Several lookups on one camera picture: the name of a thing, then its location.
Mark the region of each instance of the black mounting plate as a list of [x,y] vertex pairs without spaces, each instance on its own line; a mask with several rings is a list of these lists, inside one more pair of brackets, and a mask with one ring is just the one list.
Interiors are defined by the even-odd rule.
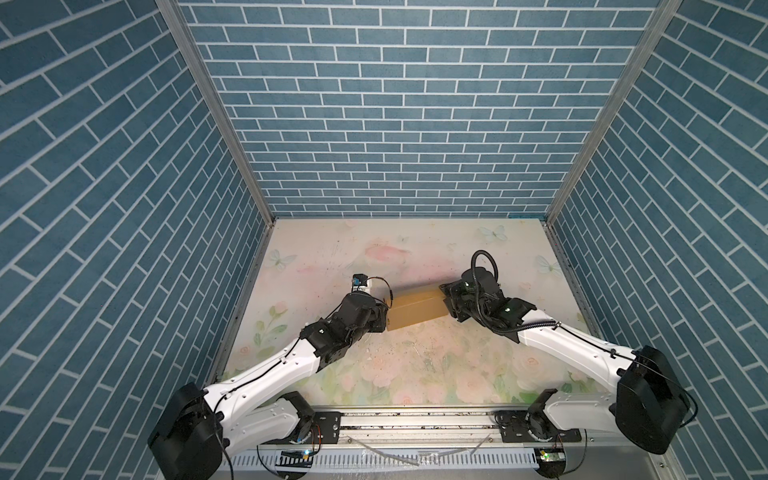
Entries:
[[[504,424],[498,424],[499,432],[502,434],[502,442],[504,443],[520,443],[520,442],[541,442],[541,439],[537,439],[531,434],[531,429],[528,426],[528,410],[498,410],[494,412],[495,417],[498,418],[499,414],[504,414],[506,422]],[[581,432],[578,429],[563,430],[560,431],[559,440],[563,443],[579,443],[581,442]]]
[[323,443],[327,445],[339,443],[341,412],[315,412],[314,422],[320,427]]

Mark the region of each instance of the metal frame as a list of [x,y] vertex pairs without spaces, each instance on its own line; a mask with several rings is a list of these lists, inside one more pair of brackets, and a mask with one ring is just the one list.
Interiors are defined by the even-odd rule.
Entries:
[[259,275],[259,270],[261,269],[261,264],[266,256],[266,249],[269,248],[273,231],[274,224],[265,228],[264,232],[261,234],[261,238],[259,239],[259,249],[253,257],[245,282],[243,282],[243,287],[240,289],[240,296],[237,298],[237,303],[232,311],[232,317],[227,324],[227,329],[224,330],[224,335],[221,337],[221,344],[216,351],[213,366],[206,379],[206,385],[216,383],[217,379],[220,378],[221,374],[224,372],[224,368],[227,366],[227,361],[229,360],[230,352],[232,351],[232,345],[235,343],[237,331],[240,329],[240,324],[243,322],[243,315],[245,314],[246,307],[248,307],[248,301],[253,292],[253,285],[256,282],[256,277]]
[[571,169],[565,175],[563,184],[555,194],[552,203],[547,208],[546,221],[552,222],[558,217],[560,211],[565,205],[565,201],[568,196],[576,187],[578,179],[584,170],[587,169],[589,162],[592,159],[592,155],[598,149],[598,146],[603,141],[605,134],[608,132],[608,128],[613,123],[614,118],[619,112],[621,105],[629,95],[632,85],[640,76],[643,71],[645,63],[650,58],[650,54],[654,52],[656,45],[661,40],[661,35],[672,20],[677,8],[680,6],[682,0],[660,0],[659,5],[654,10],[654,13],[650,16],[645,31],[637,43],[637,46],[632,51],[632,54],[627,59],[627,64],[624,66],[624,70],[621,72],[621,76],[616,80],[611,94],[608,96],[608,100],[605,102],[605,106],[600,110],[598,118],[594,121],[592,130],[587,134],[584,139],[584,143],[581,145],[581,150],[574,160]]
[[584,288],[581,286],[581,282],[576,276],[576,272],[571,265],[571,261],[568,259],[568,255],[565,253],[565,250],[563,250],[560,238],[550,223],[542,222],[541,227],[544,228],[544,233],[547,235],[547,240],[549,240],[549,245],[552,247],[554,257],[558,260],[565,281],[568,282],[568,286],[571,288],[571,293],[573,293],[574,298],[576,299],[576,305],[584,316],[584,321],[587,323],[589,333],[597,338],[604,339],[603,331],[594,314],[592,305],[590,305],[589,300],[587,300]]
[[214,86],[214,81],[211,79],[210,72],[205,66],[203,57],[200,55],[200,50],[197,49],[192,31],[189,25],[187,25],[187,20],[184,18],[184,13],[182,13],[178,1],[156,0],[156,3],[160,9],[160,14],[163,15],[163,20],[168,25],[171,36],[176,41],[176,45],[184,57],[187,67],[190,69],[197,88],[200,89],[200,94],[203,95],[203,100],[208,105],[210,114],[219,128],[224,143],[227,144],[227,148],[232,154],[237,170],[243,176],[245,184],[248,186],[248,191],[251,197],[253,197],[253,201],[256,202],[262,217],[264,217],[266,225],[271,227],[274,224],[275,216],[272,214],[272,210],[270,210],[270,205],[267,203],[261,187],[259,187],[256,175],[248,161],[248,156],[235,133],[230,116],[224,108],[221,97],[219,97],[218,91]]

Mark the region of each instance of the black cable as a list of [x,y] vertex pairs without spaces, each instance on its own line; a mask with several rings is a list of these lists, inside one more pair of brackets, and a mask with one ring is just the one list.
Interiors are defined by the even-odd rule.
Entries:
[[266,466],[266,464],[264,463],[264,460],[261,459],[261,453],[259,453],[259,446],[258,445],[256,445],[256,457],[259,459],[259,463],[261,464],[261,466],[263,466],[264,469],[267,470],[272,475],[275,475],[277,478],[282,478],[283,480],[285,480],[285,478],[288,478],[288,475],[286,475],[285,478],[283,478],[283,476],[281,474],[277,473],[276,470],[272,470],[271,468]]
[[477,317],[475,319],[478,320],[481,325],[491,330],[496,335],[507,335],[508,333],[522,332],[524,330],[539,328],[542,326],[556,326],[558,324],[555,320],[539,320],[537,322],[523,323],[522,325],[508,328],[500,328],[494,325],[493,321],[495,319],[485,313],[483,310],[484,304],[480,303],[480,295],[488,295],[487,293],[480,291],[482,288],[480,286],[480,282],[478,282],[477,259],[481,255],[491,262],[491,265],[493,266],[493,278],[498,282],[498,266],[496,265],[496,260],[494,260],[491,254],[485,250],[478,250],[474,252],[472,254],[472,259],[470,260],[469,268],[472,272],[472,280],[475,282],[475,311],[477,312]]
[[392,305],[395,304],[395,296],[392,295],[392,287],[389,286],[389,282],[384,280],[380,276],[369,276],[368,277],[368,280],[373,280],[373,279],[381,280],[384,283],[386,283],[386,287],[389,289],[389,308],[392,308]]
[[227,457],[227,463],[230,466],[230,478],[232,480],[235,480],[235,469],[232,466],[232,459],[230,458],[230,454],[227,453],[227,449],[224,448],[224,444],[221,442],[221,437],[219,436],[219,433],[216,433],[216,440],[219,442],[219,446],[221,447],[221,451],[224,453],[224,456]]
[[[685,393],[685,395],[686,395],[686,396],[687,396],[687,397],[690,399],[690,401],[691,401],[691,402],[694,404],[694,413],[693,413],[693,414],[690,416],[690,418],[689,418],[688,420],[686,420],[685,422],[681,423],[681,424],[680,424],[680,426],[679,426],[679,427],[677,427],[678,429],[682,429],[684,426],[686,426],[686,425],[688,425],[689,423],[691,423],[691,422],[692,422],[692,421],[693,421],[693,420],[696,418],[696,415],[698,415],[698,414],[699,414],[699,402],[697,402],[697,401],[696,401],[696,399],[694,398],[694,396],[692,396],[692,395],[691,395],[691,394],[690,394],[690,393],[689,393],[689,392],[688,392],[686,389],[684,389],[684,388],[683,388],[683,386],[682,386],[681,384],[679,384],[679,383],[675,382],[674,380],[672,380],[672,379],[671,379],[671,378],[669,378],[668,376],[666,376],[666,375],[662,374],[661,372],[657,372],[656,370],[654,370],[654,369],[650,368],[650,367],[649,367],[649,366],[647,366],[647,365],[644,365],[643,363],[640,363],[640,362],[638,362],[636,359],[631,359],[631,358],[629,358],[628,356],[624,356],[624,355],[621,355],[620,353],[617,353],[615,350],[609,350],[609,349],[606,349],[606,348],[604,348],[604,347],[602,347],[602,346],[599,346],[599,345],[595,345],[594,343],[592,343],[592,342],[590,342],[589,340],[585,339],[583,336],[581,336],[581,335],[578,335],[578,334],[576,334],[576,333],[573,333],[573,332],[572,332],[572,331],[570,331],[569,329],[565,328],[564,326],[562,326],[562,324],[558,325],[558,327],[557,327],[557,328],[561,328],[561,329],[563,329],[564,331],[566,331],[566,332],[570,333],[572,336],[575,336],[576,338],[578,338],[578,339],[579,339],[579,340],[581,340],[582,342],[585,342],[585,343],[588,343],[589,345],[592,345],[594,348],[596,348],[596,349],[598,349],[598,350],[602,350],[603,352],[606,352],[606,353],[610,353],[612,356],[617,356],[617,357],[619,357],[620,359],[629,360],[629,361],[630,361],[630,362],[632,362],[632,363],[636,363],[636,364],[638,364],[639,366],[642,366],[642,367],[644,367],[645,369],[647,369],[647,370],[649,370],[649,371],[651,371],[651,372],[655,373],[656,375],[659,375],[661,378],[663,378],[663,379],[667,380],[669,383],[671,383],[672,385],[674,385],[674,386],[676,386],[678,389],[680,389],[680,391],[681,391],[681,392]],[[646,360],[647,360],[647,361],[649,361],[649,362],[653,362],[653,360],[652,360],[652,359],[649,359],[648,357],[646,357],[646,356],[643,356],[643,355],[641,355],[640,353],[634,352],[634,354],[635,354],[635,355],[637,355],[637,356],[639,356],[639,357],[641,357],[642,359],[646,359]]]
[[589,441],[587,439],[587,431],[584,430],[584,454],[581,456],[580,462],[578,463],[578,465],[576,465],[576,468],[572,468],[572,469],[568,470],[567,472],[562,472],[560,474],[560,476],[558,476],[558,478],[560,478],[563,475],[567,475],[569,473],[576,472],[579,469],[579,467],[581,467],[584,464],[584,459],[587,458],[587,447],[588,446],[589,446]]

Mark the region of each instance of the white butterfly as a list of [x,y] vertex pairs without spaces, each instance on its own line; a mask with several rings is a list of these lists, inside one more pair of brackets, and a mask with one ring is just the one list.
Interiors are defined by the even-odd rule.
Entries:
[[478,228],[478,230],[480,230],[480,233],[482,233],[485,236],[485,239],[489,242],[492,242],[494,240],[505,242],[507,240],[507,236],[504,235],[504,225],[499,225],[498,227],[493,229],[492,232],[485,227],[480,227]]
[[560,263],[549,263],[549,260],[545,259],[541,255],[536,256],[535,261],[536,269],[541,273],[554,273],[557,276],[562,276],[563,270],[560,268]]
[[288,266],[289,263],[293,262],[296,259],[296,255],[289,255],[288,257],[280,257],[280,252],[278,250],[272,250],[270,252],[270,262],[272,263],[272,266],[276,266],[279,271],[283,271],[286,269],[286,266]]

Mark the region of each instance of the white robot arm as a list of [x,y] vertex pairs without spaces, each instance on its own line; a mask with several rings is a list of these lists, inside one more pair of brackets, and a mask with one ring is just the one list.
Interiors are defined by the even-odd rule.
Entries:
[[205,390],[193,383],[177,390],[147,440],[164,477],[209,478],[222,453],[235,455],[275,439],[307,439],[314,411],[297,392],[261,405],[343,357],[364,334],[384,331],[389,308],[369,294],[367,283],[367,276],[355,275],[353,291],[336,310],[307,324],[288,347],[259,365]]

